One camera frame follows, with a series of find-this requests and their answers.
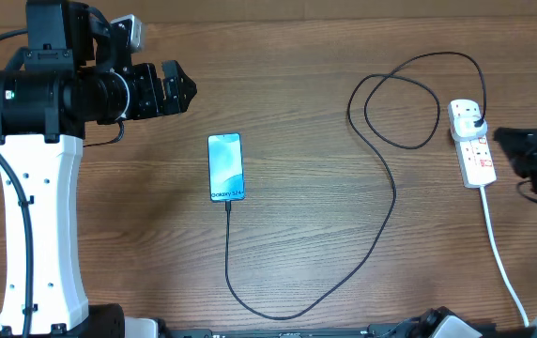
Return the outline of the Samsung Galaxy smartphone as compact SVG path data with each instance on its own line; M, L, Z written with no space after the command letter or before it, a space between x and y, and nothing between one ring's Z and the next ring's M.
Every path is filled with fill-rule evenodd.
M210 200L243 200L246 193L240 134L210 135L207 150Z

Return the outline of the white power strip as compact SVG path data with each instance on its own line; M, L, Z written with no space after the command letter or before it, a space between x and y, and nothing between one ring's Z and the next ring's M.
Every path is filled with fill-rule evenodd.
M452 100L448 105L448 116L472 116L475 123L481 117L480 107L473 100ZM463 184L466 188L479 189L493 183L497 177L486 135L466 142L454 141Z

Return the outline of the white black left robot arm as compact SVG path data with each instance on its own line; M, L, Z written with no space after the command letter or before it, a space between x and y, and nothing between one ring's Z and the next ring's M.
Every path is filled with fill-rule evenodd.
M150 337L160 319L89 302L76 193L89 122L122 126L184 113L195 82L174 60L134 64L145 28L72 1L30 1L27 44L0 70L6 287L0 337Z

